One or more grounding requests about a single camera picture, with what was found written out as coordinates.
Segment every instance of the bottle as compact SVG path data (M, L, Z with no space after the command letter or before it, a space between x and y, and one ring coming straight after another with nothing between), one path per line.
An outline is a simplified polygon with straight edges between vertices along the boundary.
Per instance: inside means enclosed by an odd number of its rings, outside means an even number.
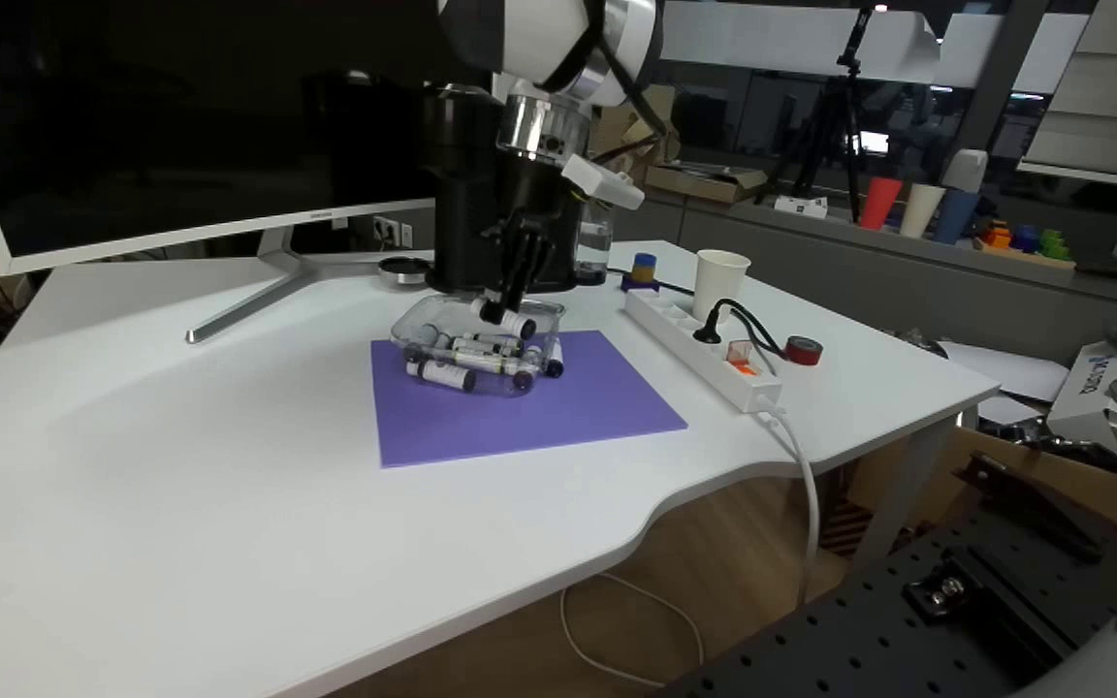
M605 201L581 201L581 226L574 232L574 285L599 288L612 244L612 210Z

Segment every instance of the table leg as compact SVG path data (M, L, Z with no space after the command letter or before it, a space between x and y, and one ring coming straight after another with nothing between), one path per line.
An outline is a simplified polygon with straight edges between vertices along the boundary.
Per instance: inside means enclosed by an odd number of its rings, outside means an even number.
M855 546L852 572L892 555L907 515L920 503L921 484L929 481L943 445L950 437L955 422L933 422L907 437L905 468L892 477L892 488L885 491L875 515L867 521L867 531Z

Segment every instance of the cup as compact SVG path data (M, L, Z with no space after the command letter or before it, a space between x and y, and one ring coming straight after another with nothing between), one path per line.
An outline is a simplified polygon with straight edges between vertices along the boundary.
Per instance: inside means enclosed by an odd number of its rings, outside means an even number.
M974 213L980 207L980 194L974 189L947 189L943 210L938 210L938 226L933 226L933 242L960 242L974 226Z
M699 252L693 317L703 322L712 312L712 303L738 299L749 269L752 269L752 261L740 252L703 248Z
M897 210L898 189L905 189L905 177L867 177L867 194L866 194L862 217L855 217L866 232L885 228L885 223Z
M907 207L905 207L905 226L898 226L898 238L921 238L938 201L943 201L943 185L927 185L927 181L914 181L907 189Z

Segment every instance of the power strip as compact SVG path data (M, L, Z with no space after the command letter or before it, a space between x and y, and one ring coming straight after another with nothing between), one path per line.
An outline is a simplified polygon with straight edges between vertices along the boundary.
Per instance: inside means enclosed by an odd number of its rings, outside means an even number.
M693 341L703 322L693 322L681 305L659 303L656 294L627 294L625 316L671 358L678 358L699 382L705 382L733 411L757 415L779 402L784 382L761 365L761 358L752 358L757 376L733 370L724 360L727 341Z

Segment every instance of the white cable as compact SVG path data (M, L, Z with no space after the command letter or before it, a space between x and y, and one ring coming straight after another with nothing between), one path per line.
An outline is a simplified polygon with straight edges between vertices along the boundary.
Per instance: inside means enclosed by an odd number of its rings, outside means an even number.
M636 599L647 599L647 600L664 604L665 614L676 614L676 617L685 623L685 634L693 636L693 644L699 644L699 663L705 658L705 636L703 636L703 628L699 628L678 604L671 604L665 599L659 599L659 595L652 595L652 591L645 591L645 587L633 587L627 579L618 579L618 574L599 574L599 579L605 579L605 582L618 582L620 591L627 591L627 595L636 595ZM665 685L665 681L659 681L659 679L647 679L647 674L636 674L636 670L625 670L625 668L610 668L610 663L593 658L589 653L581 653L581 644L574 641L570 619L565 619L565 591L558 595L558 623L561 623L561 641L565 641L570 657L577 657L577 658L589 663L593 670L612 674L612 679L620 679L620 681L647 685L647 692Z
M804 565L800 565L800 599L793 599L793 608L806 604L806 587L811 587L811 574L813 574L813 564L818 564L818 537L821 537L821 499L818 499L818 477L813 477L813 464L806 460L790 422L784 419L779 406L764 406L766 422L764 429L793 456L800 472L804 472L804 499L806 499L806 537L804 537Z

